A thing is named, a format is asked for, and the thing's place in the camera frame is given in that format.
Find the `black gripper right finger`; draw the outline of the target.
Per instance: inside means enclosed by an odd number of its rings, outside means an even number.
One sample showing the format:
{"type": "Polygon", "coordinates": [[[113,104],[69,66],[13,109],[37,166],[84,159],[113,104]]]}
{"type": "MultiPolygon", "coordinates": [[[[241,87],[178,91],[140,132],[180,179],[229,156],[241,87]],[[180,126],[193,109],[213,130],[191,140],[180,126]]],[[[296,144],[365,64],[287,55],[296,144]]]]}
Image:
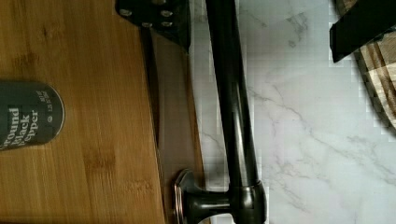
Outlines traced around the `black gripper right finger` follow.
{"type": "Polygon", "coordinates": [[[338,63],[396,24],[396,0],[357,0],[330,29],[332,61],[338,63]]]}

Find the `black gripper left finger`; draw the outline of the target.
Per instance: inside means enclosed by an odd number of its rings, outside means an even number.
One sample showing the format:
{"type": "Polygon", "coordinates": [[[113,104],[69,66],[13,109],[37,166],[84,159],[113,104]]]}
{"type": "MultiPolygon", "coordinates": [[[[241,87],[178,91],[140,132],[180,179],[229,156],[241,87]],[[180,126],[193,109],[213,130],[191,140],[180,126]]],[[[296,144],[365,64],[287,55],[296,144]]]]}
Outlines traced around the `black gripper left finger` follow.
{"type": "Polygon", "coordinates": [[[116,0],[117,13],[128,22],[153,29],[189,51],[191,11],[189,0],[116,0]]]}

